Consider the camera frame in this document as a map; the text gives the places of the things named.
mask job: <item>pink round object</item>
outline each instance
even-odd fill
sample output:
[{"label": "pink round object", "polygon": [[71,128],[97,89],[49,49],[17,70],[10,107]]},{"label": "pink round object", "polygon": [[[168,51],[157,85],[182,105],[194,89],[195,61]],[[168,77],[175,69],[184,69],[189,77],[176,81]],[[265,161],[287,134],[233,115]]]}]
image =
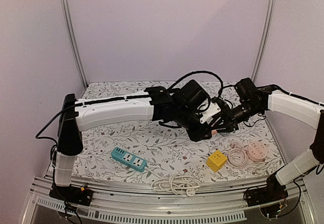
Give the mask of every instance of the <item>pink round object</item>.
[{"label": "pink round object", "polygon": [[269,149],[265,143],[253,141],[247,149],[248,157],[254,162],[262,162],[269,154]]}]

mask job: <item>metal frame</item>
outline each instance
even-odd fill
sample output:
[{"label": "metal frame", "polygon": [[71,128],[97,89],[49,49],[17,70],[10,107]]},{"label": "metal frame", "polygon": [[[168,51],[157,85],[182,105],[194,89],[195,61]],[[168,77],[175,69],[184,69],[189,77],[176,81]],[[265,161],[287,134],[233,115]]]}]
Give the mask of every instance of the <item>metal frame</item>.
[{"label": "metal frame", "polygon": [[[259,177],[256,183],[247,183],[246,180],[207,183],[194,197],[175,196],[172,194],[157,193],[150,189],[149,184],[118,183],[113,181],[97,183],[89,182],[89,187],[94,191],[94,199],[90,207],[79,206],[80,216],[96,219],[109,223],[156,223],[180,224],[195,223],[226,223],[224,221],[211,221],[212,218],[226,218],[233,222],[231,216],[240,215],[239,220],[244,220],[244,212],[259,206],[248,207],[243,199],[247,188],[262,186],[266,177]],[[81,186],[82,179],[74,178],[73,185]],[[314,215],[310,200],[304,185],[299,180],[297,183],[302,188],[301,210],[306,223],[314,223]],[[42,205],[57,211],[63,209],[63,202],[49,197],[52,186],[50,179],[36,177],[29,192],[29,201],[22,223],[30,223],[36,205]],[[289,199],[296,198],[298,188],[290,183],[287,185]]]},{"label": "metal frame", "polygon": [[265,47],[267,44],[268,35],[269,35],[269,31],[270,31],[270,25],[271,25],[273,10],[274,10],[274,4],[275,4],[275,0],[268,1],[268,9],[267,9],[267,14],[266,14],[266,18],[265,18],[261,42],[260,42],[260,46],[259,46],[259,50],[258,50],[258,54],[257,54],[257,59],[255,61],[255,64],[253,67],[253,72],[251,75],[251,79],[253,82],[256,81],[256,79],[258,77],[259,70],[260,70],[263,54],[265,51]]},{"label": "metal frame", "polygon": [[62,4],[63,15],[64,15],[67,33],[68,33],[70,43],[71,43],[71,48],[72,48],[72,52],[73,52],[73,56],[74,56],[76,69],[77,69],[77,72],[79,73],[80,80],[82,82],[83,87],[86,88],[86,87],[88,87],[88,81],[86,78],[85,71],[83,69],[80,53],[77,48],[77,43],[76,43],[75,34],[74,34],[73,26],[72,26],[72,20],[71,20],[71,14],[70,14],[68,1],[61,0],[61,4]]}]

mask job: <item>power cord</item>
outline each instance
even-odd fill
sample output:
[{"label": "power cord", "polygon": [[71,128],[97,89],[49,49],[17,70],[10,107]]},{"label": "power cord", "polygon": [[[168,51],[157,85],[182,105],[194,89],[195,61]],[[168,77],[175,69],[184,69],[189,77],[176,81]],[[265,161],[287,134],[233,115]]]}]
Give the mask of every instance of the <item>power cord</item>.
[{"label": "power cord", "polygon": [[227,101],[227,102],[231,105],[231,109],[234,108],[234,104],[233,104],[233,102],[231,102],[230,100],[227,100],[227,99],[224,99],[224,101]]},{"label": "power cord", "polygon": [[148,167],[146,167],[146,170],[158,178],[158,180],[153,181],[151,184],[151,188],[155,191],[192,197],[200,188],[200,181],[194,179],[193,176],[173,174],[170,177],[160,177]]},{"label": "power cord", "polygon": [[258,114],[258,116],[259,117],[263,117],[262,119],[258,119],[257,121],[255,121],[252,125],[248,125],[246,122],[243,122],[244,123],[244,125],[245,126],[247,126],[247,127],[249,127],[249,128],[252,128],[253,126],[255,126],[256,125],[256,123],[257,122],[259,122],[259,121],[262,121],[262,120],[265,120],[266,119],[266,117],[265,117],[265,115],[261,115],[261,114]]},{"label": "power cord", "polygon": [[[234,146],[232,149],[230,149],[227,153],[227,164],[231,168],[244,168],[248,165],[249,163],[249,157],[247,155],[246,150],[244,149],[245,147],[248,147],[247,145],[244,146],[243,148]],[[240,162],[238,163],[235,159],[240,157]]]},{"label": "power cord", "polygon": [[283,217],[283,216],[286,216],[286,215],[289,215],[290,213],[292,213],[297,208],[297,206],[298,206],[298,204],[300,202],[300,198],[301,198],[301,195],[302,195],[302,190],[301,190],[300,186],[298,185],[298,183],[296,183],[296,179],[294,179],[293,182],[298,187],[298,190],[299,190],[298,200],[297,200],[296,204],[294,205],[294,207],[290,211],[288,211],[285,214],[278,215],[278,217]]},{"label": "power cord", "polygon": [[[235,87],[235,85],[227,85],[227,86],[224,86],[224,87],[223,87],[223,90],[226,89],[226,88],[229,88],[229,87]],[[218,95],[221,95],[222,92],[223,92],[223,90],[219,89],[219,90],[218,90]]]}]

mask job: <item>white wall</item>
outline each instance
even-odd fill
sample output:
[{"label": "white wall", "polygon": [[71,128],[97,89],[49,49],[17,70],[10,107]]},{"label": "white wall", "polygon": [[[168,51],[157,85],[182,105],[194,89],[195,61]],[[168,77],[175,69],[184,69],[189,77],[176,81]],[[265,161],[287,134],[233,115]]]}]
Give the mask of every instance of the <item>white wall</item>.
[{"label": "white wall", "polygon": [[[258,85],[324,101],[324,0],[276,0]],[[315,131],[286,116],[268,113],[291,160],[313,143]],[[318,223],[324,223],[324,173],[305,178]]]},{"label": "white wall", "polygon": [[[35,175],[52,145],[35,140],[82,91],[60,0],[0,0],[0,222],[16,224]],[[55,136],[55,124],[47,135]]]},{"label": "white wall", "polygon": [[237,81],[252,73],[267,2],[69,0],[69,5],[90,82],[176,80],[199,69]]}]

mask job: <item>black cable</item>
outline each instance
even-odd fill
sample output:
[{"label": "black cable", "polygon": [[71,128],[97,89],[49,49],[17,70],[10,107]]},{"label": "black cable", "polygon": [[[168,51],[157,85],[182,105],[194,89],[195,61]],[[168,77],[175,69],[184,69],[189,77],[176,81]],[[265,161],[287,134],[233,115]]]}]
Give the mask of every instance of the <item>black cable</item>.
[{"label": "black cable", "polygon": [[231,109],[233,109],[234,108],[234,104],[233,104],[233,102],[231,102],[230,100],[227,100],[227,99],[224,99],[224,101],[227,101],[229,104],[231,104]]},{"label": "black cable", "polygon": [[183,77],[181,77],[180,79],[178,79],[177,81],[175,81],[167,90],[170,91],[173,87],[175,87],[179,82],[181,82],[183,79],[193,75],[193,74],[198,74],[198,73],[206,73],[206,74],[210,74],[214,77],[216,77],[218,79],[218,81],[221,83],[221,88],[219,90],[218,93],[218,98],[221,96],[222,92],[223,92],[223,88],[224,88],[224,83],[222,81],[222,79],[215,73],[210,72],[210,71],[206,71],[206,70],[198,70],[198,71],[193,71],[190,73],[185,74]]},{"label": "black cable", "polygon": [[76,105],[72,105],[72,106],[68,106],[67,108],[65,108],[65,109],[62,109],[62,110],[60,110],[57,114],[55,114],[55,116],[54,117],[52,117],[52,119],[51,120],[49,120],[49,122],[37,133],[37,135],[35,136],[35,138],[36,139],[50,139],[50,140],[52,140],[52,141],[54,141],[55,142],[55,145],[57,145],[57,141],[55,140],[55,139],[53,139],[53,138],[51,138],[51,137],[47,137],[47,136],[41,136],[40,137],[40,134],[42,134],[43,132],[44,132],[44,130],[46,130],[49,126],[50,126],[50,124],[58,117],[58,116],[60,116],[61,114],[63,114],[64,112],[66,112],[66,111],[68,111],[68,110],[70,110],[70,109],[72,109],[72,108],[75,108],[76,106],[81,106],[82,105],[82,103],[78,103],[78,104],[76,104]]},{"label": "black cable", "polygon": [[298,183],[296,183],[296,179],[294,179],[293,182],[294,182],[294,184],[295,184],[295,185],[298,187],[298,189],[299,189],[299,196],[298,196],[298,200],[297,200],[295,206],[294,206],[290,211],[288,211],[288,212],[285,213],[285,214],[278,215],[278,218],[279,218],[279,217],[286,216],[286,215],[289,215],[290,213],[292,213],[292,212],[296,209],[296,207],[298,206],[298,204],[299,204],[299,202],[300,202],[300,198],[301,198],[301,195],[302,195],[302,190],[301,190],[300,186],[298,185]]},{"label": "black cable", "polygon": [[[227,86],[224,86],[223,87],[223,90],[226,89],[226,88],[229,88],[229,87],[235,87],[235,85],[227,85]],[[222,94],[223,91],[221,91],[221,89],[218,90],[218,95],[219,94]]]},{"label": "black cable", "polygon": [[201,108],[201,106],[200,106],[200,107],[198,108],[198,110],[195,110],[195,111],[194,111],[194,113],[198,113],[198,114],[200,114],[200,113],[203,113],[203,112],[207,111],[208,108],[210,107],[211,103],[212,103],[211,97],[210,97],[209,95],[207,96],[207,101],[208,101],[208,105],[207,105],[207,107],[206,107],[205,109],[200,110],[200,108]]},{"label": "black cable", "polygon": [[53,145],[52,148],[51,148],[51,155],[50,155],[50,160],[51,160],[51,161],[52,161],[52,159],[53,159],[53,155],[54,155],[54,153],[56,152],[56,150],[57,150],[57,145],[55,144],[55,145]]},{"label": "black cable", "polygon": [[269,86],[273,86],[274,88],[276,88],[277,90],[280,90],[281,92],[285,93],[286,95],[290,95],[290,96],[293,96],[293,97],[296,97],[296,98],[299,98],[299,99],[302,99],[302,100],[305,100],[305,101],[309,101],[309,102],[314,103],[316,105],[324,106],[324,104],[319,103],[317,101],[313,101],[313,100],[311,100],[311,99],[309,99],[307,97],[300,96],[300,95],[297,95],[297,94],[294,94],[294,93],[289,93],[288,91],[284,90],[283,88],[281,88],[278,85],[272,84],[272,85],[269,85]]},{"label": "black cable", "polygon": [[170,128],[170,129],[181,129],[182,128],[181,126],[168,125],[165,122],[159,122],[158,124],[160,124],[163,127]]},{"label": "black cable", "polygon": [[138,99],[138,98],[147,98],[147,97],[150,97],[150,95],[135,95],[135,96],[127,96],[126,98],[123,97],[123,96],[118,96],[118,97],[112,97],[112,98],[95,100],[95,101],[86,101],[85,105],[92,105],[92,104],[105,103],[105,102],[111,102],[111,101],[121,101],[121,100],[130,100],[130,99]]},{"label": "black cable", "polygon": [[263,116],[263,118],[262,119],[258,119],[257,121],[255,121],[254,122],[254,124],[253,125],[248,125],[246,122],[243,122],[244,123],[244,125],[245,126],[247,126],[247,127],[249,127],[249,128],[252,128],[253,126],[255,126],[256,125],[256,123],[257,122],[259,122],[259,121],[262,121],[262,120],[265,120],[266,119],[266,117],[264,116],[264,115],[262,115]]},{"label": "black cable", "polygon": [[320,165],[318,165],[317,168],[316,168],[316,175],[319,175],[319,174],[323,171],[324,164],[322,164],[322,167],[321,167],[320,170],[319,170],[319,166],[320,166]]}]

